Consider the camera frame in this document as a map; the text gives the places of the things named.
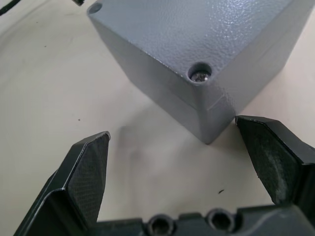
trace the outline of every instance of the gray box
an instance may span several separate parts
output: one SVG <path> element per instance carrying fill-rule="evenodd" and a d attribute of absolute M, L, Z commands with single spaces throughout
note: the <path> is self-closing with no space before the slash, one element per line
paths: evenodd
<path fill-rule="evenodd" d="M 283 68 L 313 5 L 100 0 L 88 15 L 129 79 L 209 144 Z M 198 71 L 211 76 L 192 81 Z"/>

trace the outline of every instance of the beige work surface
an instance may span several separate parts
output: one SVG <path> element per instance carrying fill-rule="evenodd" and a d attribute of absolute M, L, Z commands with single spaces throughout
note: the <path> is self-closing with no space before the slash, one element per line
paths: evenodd
<path fill-rule="evenodd" d="M 105 130 L 99 220 L 270 204 L 235 125 L 207 146 L 153 103 L 98 37 L 92 3 L 23 0 L 0 17 L 0 234 L 14 234 L 73 143 Z M 314 45 L 313 13 L 284 70 L 242 112 L 312 146 Z"/>

